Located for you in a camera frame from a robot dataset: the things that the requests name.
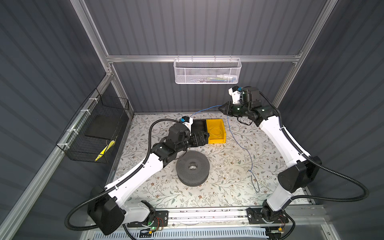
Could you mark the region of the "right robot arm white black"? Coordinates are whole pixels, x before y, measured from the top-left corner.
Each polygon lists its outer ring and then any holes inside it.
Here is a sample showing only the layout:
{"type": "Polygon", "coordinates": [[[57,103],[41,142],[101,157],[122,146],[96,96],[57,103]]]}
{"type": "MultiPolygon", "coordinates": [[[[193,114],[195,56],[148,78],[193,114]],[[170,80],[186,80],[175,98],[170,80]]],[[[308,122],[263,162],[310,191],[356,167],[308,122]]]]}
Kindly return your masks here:
{"type": "Polygon", "coordinates": [[[297,191],[311,183],[322,163],[316,158],[308,161],[306,152],[283,125],[280,111],[258,88],[234,86],[229,89],[231,101],[219,110],[228,117],[246,117],[259,127],[282,155],[287,169],[278,174],[278,186],[264,201],[260,216],[273,223],[292,202],[297,191]]]}

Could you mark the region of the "grey perforated spool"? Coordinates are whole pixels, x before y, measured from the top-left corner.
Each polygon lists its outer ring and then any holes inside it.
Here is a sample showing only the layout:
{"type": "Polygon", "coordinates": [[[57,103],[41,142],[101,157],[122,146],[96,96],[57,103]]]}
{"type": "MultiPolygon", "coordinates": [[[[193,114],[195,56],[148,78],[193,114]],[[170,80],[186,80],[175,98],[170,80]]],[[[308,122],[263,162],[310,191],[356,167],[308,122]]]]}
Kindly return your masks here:
{"type": "Polygon", "coordinates": [[[210,161],[204,154],[190,151],[178,159],[176,171],[181,183],[189,187],[197,187],[208,179],[210,161]]]}

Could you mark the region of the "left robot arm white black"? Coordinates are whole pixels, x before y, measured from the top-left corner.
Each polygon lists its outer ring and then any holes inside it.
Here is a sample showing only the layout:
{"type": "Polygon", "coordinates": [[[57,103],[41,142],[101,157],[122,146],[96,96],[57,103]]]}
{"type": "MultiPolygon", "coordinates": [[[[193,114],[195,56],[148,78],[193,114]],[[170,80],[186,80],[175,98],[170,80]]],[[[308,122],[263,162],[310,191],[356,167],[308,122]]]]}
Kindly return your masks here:
{"type": "Polygon", "coordinates": [[[88,214],[96,227],[107,236],[121,225],[151,225],[155,220],[155,208],[147,201],[127,204],[128,198],[152,175],[175,160],[179,152],[208,144],[209,136],[203,131],[192,133],[186,124],[175,123],[171,126],[165,139],[150,146],[149,154],[134,169],[103,189],[93,190],[93,195],[104,194],[88,205],[88,214]]]}

